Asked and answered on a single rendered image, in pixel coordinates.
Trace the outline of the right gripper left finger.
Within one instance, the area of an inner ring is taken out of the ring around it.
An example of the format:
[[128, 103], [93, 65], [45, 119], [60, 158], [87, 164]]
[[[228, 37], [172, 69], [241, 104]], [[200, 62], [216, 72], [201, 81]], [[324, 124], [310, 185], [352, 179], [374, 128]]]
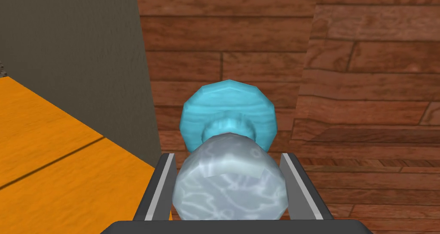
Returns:
[[174, 153], [162, 154], [141, 199], [134, 221], [167, 221], [176, 183]]

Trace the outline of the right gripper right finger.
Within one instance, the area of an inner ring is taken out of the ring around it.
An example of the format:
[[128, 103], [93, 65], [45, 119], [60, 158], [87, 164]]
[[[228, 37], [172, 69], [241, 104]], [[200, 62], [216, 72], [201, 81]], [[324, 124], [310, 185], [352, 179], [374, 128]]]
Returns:
[[280, 169], [286, 181], [291, 220], [334, 219], [304, 167], [293, 153], [282, 153]]

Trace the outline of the grey and blue door knob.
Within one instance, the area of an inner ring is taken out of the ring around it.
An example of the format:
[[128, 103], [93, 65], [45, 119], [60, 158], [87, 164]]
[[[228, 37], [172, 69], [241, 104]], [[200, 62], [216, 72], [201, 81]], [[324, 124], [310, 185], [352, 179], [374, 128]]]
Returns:
[[234, 80], [202, 86], [184, 104], [180, 132], [189, 151], [173, 205], [182, 220], [278, 220], [286, 181], [268, 150], [277, 134], [274, 105]]

